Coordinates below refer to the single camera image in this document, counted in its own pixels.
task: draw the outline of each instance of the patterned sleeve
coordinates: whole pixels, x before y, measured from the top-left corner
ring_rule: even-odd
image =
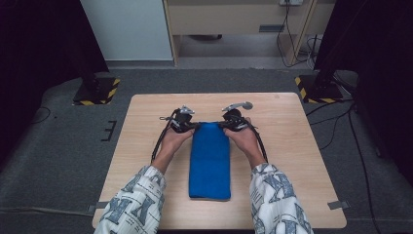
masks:
[[[270,164],[252,170],[249,187],[257,234],[313,234],[311,225],[284,173]]]
[[[157,233],[165,178],[145,166],[110,200],[94,233]]]

